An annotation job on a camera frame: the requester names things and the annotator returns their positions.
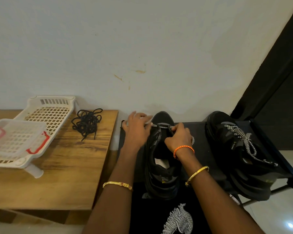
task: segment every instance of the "black and white shoelace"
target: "black and white shoelace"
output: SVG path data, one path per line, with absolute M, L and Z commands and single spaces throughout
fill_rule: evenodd
M 168 127 L 164 127 L 164 126 L 159 126 L 159 127 L 162 128 L 162 129 L 168 129 Z M 194 137 L 192 136 L 192 145 L 194 144 L 194 142 L 195 142 L 195 139 L 194 139 Z
M 267 161 L 266 159 L 264 160 L 260 160 L 256 157 L 257 155 L 257 150 L 256 148 L 254 147 L 254 145 L 252 144 L 251 142 L 251 139 L 250 139 L 250 136 L 251 136 L 251 133 L 244 133 L 244 131 L 242 131 L 241 128 L 239 128 L 238 126 L 235 126 L 235 125 L 224 125 L 224 127 L 226 127 L 228 130 L 230 130 L 231 132 L 234 133 L 235 136 L 238 136 L 238 138 L 241 138 L 242 141 L 244 142 L 244 145 L 246 147 L 246 151 L 247 153 L 255 160 L 257 161 L 261 161 L 261 162 L 266 162 L 268 164 L 273 164 L 274 166 L 278 166 L 277 163 L 274 163 L 274 162 L 269 162 Z M 250 146 L 252 147 L 254 153 L 251 153 L 250 151 Z

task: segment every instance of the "sneaker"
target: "sneaker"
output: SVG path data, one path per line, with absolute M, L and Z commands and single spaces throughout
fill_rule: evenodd
M 241 195 L 267 200 L 271 185 L 285 173 L 263 149 L 224 112 L 213 112 L 206 122 L 206 136 L 215 160 Z
M 144 149 L 145 186 L 151 198 L 170 200 L 177 195 L 182 166 L 164 142 L 174 135 L 171 131 L 174 121 L 168 113 L 159 112 L 152 122 Z

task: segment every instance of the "gold bracelet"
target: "gold bracelet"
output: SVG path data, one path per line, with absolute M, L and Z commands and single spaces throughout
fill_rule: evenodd
M 106 185 L 109 185 L 109 184 L 112 184 L 112 185 L 118 185 L 118 186 L 124 186 L 126 188 L 128 188 L 130 191 L 133 190 L 133 187 L 130 186 L 129 184 L 127 183 L 123 183 L 123 182 L 106 182 L 103 184 L 103 188 L 106 186 Z
M 207 169 L 207 171 L 209 171 L 209 167 L 208 167 L 208 166 L 204 166 L 204 167 L 202 167 L 201 169 L 198 169 L 197 172 L 194 173 L 194 174 L 188 179 L 188 181 L 185 183 L 185 185 L 188 186 L 188 185 L 189 185 L 189 182 L 191 181 L 191 179 L 192 179 L 193 177 L 195 177 L 197 174 L 199 174 L 199 173 L 200 173 L 202 170 L 204 170 L 204 169 Z

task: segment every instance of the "wall stain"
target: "wall stain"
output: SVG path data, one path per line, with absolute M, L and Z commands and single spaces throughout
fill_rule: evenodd
M 122 77 L 122 78 L 119 78 L 117 75 L 114 75 L 114 76 L 115 76 L 116 78 L 120 79 L 121 81 L 123 81 L 123 80 L 122 80 L 123 77 Z

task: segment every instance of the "black door frame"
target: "black door frame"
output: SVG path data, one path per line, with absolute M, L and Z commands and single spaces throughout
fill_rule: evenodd
M 231 117 L 254 118 L 293 70 L 293 14 L 239 100 Z

